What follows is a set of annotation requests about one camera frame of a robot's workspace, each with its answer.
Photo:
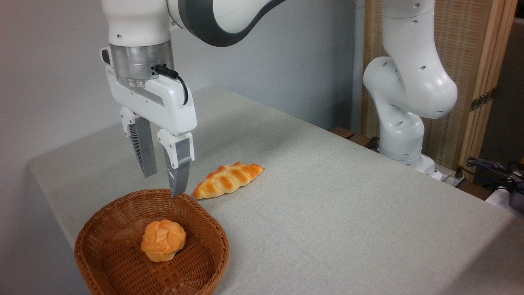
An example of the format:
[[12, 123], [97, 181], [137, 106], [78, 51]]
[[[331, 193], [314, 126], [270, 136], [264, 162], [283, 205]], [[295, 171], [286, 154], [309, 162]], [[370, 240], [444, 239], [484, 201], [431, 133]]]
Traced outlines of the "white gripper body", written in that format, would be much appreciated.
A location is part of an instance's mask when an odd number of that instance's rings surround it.
[[114, 99], [139, 116], [166, 129], [174, 136], [181, 136], [197, 126], [192, 94], [188, 102], [182, 84], [163, 75], [146, 81], [144, 88], [119, 84], [111, 66], [105, 67], [106, 76]]

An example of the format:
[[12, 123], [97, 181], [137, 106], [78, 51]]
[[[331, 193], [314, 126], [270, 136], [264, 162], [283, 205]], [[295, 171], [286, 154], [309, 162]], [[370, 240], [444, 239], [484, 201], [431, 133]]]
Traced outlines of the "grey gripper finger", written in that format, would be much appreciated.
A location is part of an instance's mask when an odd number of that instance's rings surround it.
[[150, 122], [128, 108], [120, 109], [124, 134], [130, 138], [137, 161], [145, 178], [157, 174]]
[[190, 173], [190, 163], [195, 160], [193, 136], [190, 132], [174, 136], [166, 129], [157, 133], [163, 146], [165, 165], [172, 197], [185, 192]]

